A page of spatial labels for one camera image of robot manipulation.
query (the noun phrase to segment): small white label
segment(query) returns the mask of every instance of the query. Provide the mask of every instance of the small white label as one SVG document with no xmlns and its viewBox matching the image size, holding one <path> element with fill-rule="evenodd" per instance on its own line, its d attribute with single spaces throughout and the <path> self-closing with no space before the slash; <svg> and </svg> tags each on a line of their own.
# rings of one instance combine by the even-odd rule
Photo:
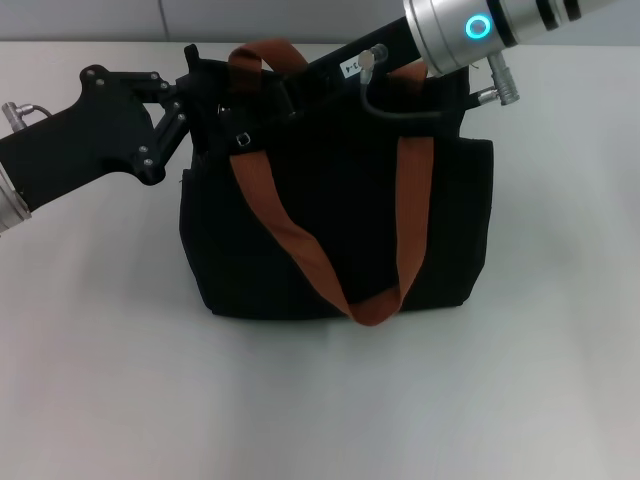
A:
<svg viewBox="0 0 640 480">
<path fill-rule="evenodd" d="M 358 57 L 359 55 L 356 55 L 355 57 L 340 64 L 344 78 L 353 77 L 362 71 L 362 67 L 358 65 Z"/>
</svg>

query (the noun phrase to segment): white table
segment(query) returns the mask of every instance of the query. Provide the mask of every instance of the white table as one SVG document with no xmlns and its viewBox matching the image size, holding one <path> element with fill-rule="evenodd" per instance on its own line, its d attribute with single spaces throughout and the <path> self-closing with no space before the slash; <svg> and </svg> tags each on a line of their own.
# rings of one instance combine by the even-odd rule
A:
<svg viewBox="0 0 640 480">
<path fill-rule="evenodd" d="M 182 47 L 0 44 L 0 101 L 62 110 L 93 63 L 174 81 Z M 3 235 L 0 478 L 636 479 L 640 49 L 508 57 L 523 100 L 464 124 L 495 141 L 496 185 L 463 308 L 376 329 L 212 316 L 178 235 L 189 140 L 162 184 L 114 174 Z"/>
</svg>

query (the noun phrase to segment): bag handle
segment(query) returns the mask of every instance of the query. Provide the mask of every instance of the bag handle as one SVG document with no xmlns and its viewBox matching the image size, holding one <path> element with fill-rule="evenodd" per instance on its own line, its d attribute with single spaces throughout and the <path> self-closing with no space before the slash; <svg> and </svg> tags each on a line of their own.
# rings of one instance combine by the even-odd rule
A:
<svg viewBox="0 0 640 480">
<path fill-rule="evenodd" d="M 229 57 L 232 82 L 239 91 L 260 87 L 262 60 L 286 72 L 306 68 L 306 61 L 283 40 L 245 45 Z M 432 138 L 400 138 L 396 172 L 396 265 L 399 284 L 369 300 L 349 304 L 326 253 L 315 237 L 287 214 L 265 151 L 231 157 L 234 175 L 258 220 L 293 258 L 309 283 L 329 303 L 356 322 L 374 326 L 397 313 L 420 271 L 427 249 L 427 223 L 434 162 Z"/>
</svg>

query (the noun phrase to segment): black fabric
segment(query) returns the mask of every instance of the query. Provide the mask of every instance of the black fabric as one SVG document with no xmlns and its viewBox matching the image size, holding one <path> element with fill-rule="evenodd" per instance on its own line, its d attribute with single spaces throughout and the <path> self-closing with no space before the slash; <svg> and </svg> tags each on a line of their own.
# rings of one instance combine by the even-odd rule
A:
<svg viewBox="0 0 640 480">
<path fill-rule="evenodd" d="M 226 70 L 192 61 L 183 90 L 196 128 L 192 168 L 184 172 L 180 232 L 202 297 L 215 314 L 253 319 L 340 315 L 247 206 L 229 163 L 217 115 Z M 277 77 L 266 77 L 271 81 Z M 371 101 L 393 111 L 452 108 L 469 93 L 468 72 L 425 83 L 416 100 L 386 81 Z M 364 113 L 357 92 L 271 135 L 267 153 L 282 203 L 331 260 L 345 296 L 357 303 L 397 284 L 395 171 L 400 136 L 430 136 L 435 166 L 423 268 L 404 309 L 461 305 L 485 259 L 493 178 L 488 141 L 459 138 L 463 111 L 437 126 L 385 122 Z"/>
</svg>

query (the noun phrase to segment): bag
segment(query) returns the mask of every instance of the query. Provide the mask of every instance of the bag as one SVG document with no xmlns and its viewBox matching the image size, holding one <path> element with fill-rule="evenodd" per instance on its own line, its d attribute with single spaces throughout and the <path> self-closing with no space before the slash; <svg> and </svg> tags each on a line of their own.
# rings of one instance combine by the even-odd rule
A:
<svg viewBox="0 0 640 480">
<path fill-rule="evenodd" d="M 484 266 L 493 179 L 491 142 L 459 138 L 467 70 L 425 80 L 415 64 L 372 84 L 370 101 L 388 111 L 453 109 L 436 126 L 373 117 L 355 92 L 247 153 L 229 141 L 220 105 L 247 101 L 306 61 L 282 40 L 246 45 L 228 65 L 201 60 L 194 46 L 186 56 L 178 87 L 194 156 L 180 233 L 213 313 L 347 315 L 372 326 L 467 300 Z M 262 72 L 263 59 L 277 73 Z"/>
</svg>

